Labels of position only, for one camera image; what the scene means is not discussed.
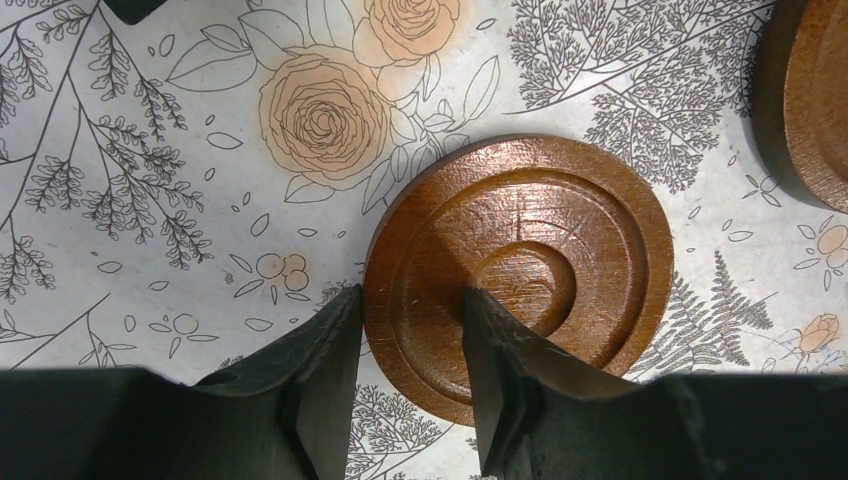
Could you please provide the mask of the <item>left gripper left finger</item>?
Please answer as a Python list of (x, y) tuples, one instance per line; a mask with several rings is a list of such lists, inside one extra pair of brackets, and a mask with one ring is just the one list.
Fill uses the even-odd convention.
[(1, 375), (5, 479), (341, 479), (363, 322), (358, 285), (193, 386), (144, 368)]

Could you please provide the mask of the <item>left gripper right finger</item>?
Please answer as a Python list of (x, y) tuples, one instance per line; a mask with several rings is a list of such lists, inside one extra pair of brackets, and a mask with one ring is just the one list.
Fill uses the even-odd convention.
[(843, 374), (688, 374), (632, 383), (463, 299), (462, 347), (483, 476), (843, 479)]

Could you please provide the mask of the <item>brown wooden ringed coaster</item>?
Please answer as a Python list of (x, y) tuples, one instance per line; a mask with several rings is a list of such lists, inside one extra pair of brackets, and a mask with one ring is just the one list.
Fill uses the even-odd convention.
[(427, 167), (389, 206), (366, 260), (365, 333), (399, 393), (468, 426), (467, 288), (622, 376), (658, 329), (673, 263), (659, 199), (615, 155), (552, 135), (495, 137)]
[(847, 4), (778, 1), (751, 94), (757, 152), (797, 200), (847, 210)]

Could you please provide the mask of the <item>black white chessboard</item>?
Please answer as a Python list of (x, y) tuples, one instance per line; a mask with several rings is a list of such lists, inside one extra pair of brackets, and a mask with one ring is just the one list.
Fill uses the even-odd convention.
[(127, 25), (136, 25), (167, 0), (104, 0), (112, 13)]

